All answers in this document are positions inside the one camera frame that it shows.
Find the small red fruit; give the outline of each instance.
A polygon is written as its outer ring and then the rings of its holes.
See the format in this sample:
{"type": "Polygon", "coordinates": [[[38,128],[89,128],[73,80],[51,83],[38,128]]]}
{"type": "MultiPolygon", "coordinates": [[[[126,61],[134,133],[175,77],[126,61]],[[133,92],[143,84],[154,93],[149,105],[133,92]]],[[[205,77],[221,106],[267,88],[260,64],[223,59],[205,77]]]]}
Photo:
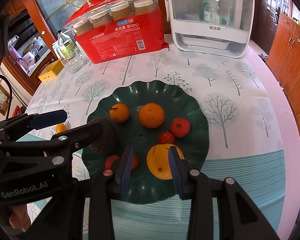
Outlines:
{"type": "Polygon", "coordinates": [[[163,132],[162,134],[160,134],[158,138],[158,144],[166,144],[166,143],[174,144],[175,140],[176,139],[172,133],[163,132]]]}
{"type": "Polygon", "coordinates": [[[134,155],[131,169],[134,170],[136,167],[138,167],[138,165],[139,165],[138,157],[134,155]]]}
{"type": "Polygon", "coordinates": [[[185,118],[175,118],[170,125],[170,131],[175,137],[186,136],[190,132],[190,123],[185,118]]]}
{"type": "Polygon", "coordinates": [[[112,155],[112,156],[108,157],[105,162],[105,169],[109,170],[112,166],[112,163],[117,159],[120,159],[120,157],[118,155],[112,155]]]}

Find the plastic bag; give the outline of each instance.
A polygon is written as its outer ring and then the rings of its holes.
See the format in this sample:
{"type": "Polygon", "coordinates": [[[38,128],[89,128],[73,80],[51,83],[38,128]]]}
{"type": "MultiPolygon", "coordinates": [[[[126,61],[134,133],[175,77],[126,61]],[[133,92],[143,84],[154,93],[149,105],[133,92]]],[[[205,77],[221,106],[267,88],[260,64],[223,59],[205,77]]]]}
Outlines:
{"type": "Polygon", "coordinates": [[[158,0],[91,0],[64,28],[93,63],[168,47],[158,0]]]}

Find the wavy-edged plate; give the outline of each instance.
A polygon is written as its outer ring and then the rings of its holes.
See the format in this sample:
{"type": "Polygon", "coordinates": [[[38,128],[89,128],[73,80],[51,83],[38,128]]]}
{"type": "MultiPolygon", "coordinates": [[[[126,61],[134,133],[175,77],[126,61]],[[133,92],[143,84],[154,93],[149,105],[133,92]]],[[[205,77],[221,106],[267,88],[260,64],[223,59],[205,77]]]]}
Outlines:
{"type": "MultiPolygon", "coordinates": [[[[114,123],[118,147],[116,154],[121,156],[126,145],[131,145],[139,159],[139,166],[131,172],[129,187],[124,201],[135,204],[154,203],[176,194],[172,180],[160,180],[149,171],[146,156],[149,149],[158,144],[159,135],[168,131],[171,121],[184,117],[191,124],[191,131],[175,144],[181,149],[192,167],[201,170],[209,149],[209,128],[198,102],[176,85],[168,85],[159,80],[136,81],[130,86],[119,87],[112,95],[100,100],[97,109],[88,116],[87,122],[97,117],[111,121],[109,109],[123,103],[130,110],[129,119],[121,124],[114,123]],[[165,112],[164,123],[156,129],[149,129],[139,122],[138,110],[147,103],[159,104],[165,112]]],[[[106,157],[97,155],[89,148],[82,153],[83,163],[89,174],[104,170],[106,157]]]]}

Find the cabinet handle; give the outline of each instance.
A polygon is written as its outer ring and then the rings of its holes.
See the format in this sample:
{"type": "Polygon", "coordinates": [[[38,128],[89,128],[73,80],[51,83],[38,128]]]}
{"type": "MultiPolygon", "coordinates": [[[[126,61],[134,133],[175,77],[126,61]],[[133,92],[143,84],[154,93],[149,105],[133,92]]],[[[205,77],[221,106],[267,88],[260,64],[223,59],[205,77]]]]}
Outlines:
{"type": "Polygon", "coordinates": [[[288,23],[286,20],[283,20],[285,23],[287,23],[287,24],[289,24],[289,25],[291,25],[291,23],[288,23]]]}

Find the white storage box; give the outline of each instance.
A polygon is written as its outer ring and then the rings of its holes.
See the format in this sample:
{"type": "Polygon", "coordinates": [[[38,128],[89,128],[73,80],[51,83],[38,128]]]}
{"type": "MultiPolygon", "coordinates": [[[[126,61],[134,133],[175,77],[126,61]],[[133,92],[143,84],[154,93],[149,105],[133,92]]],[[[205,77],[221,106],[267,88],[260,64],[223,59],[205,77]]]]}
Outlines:
{"type": "Polygon", "coordinates": [[[168,7],[179,49],[235,58],[245,52],[254,0],[168,0],[168,7]]]}

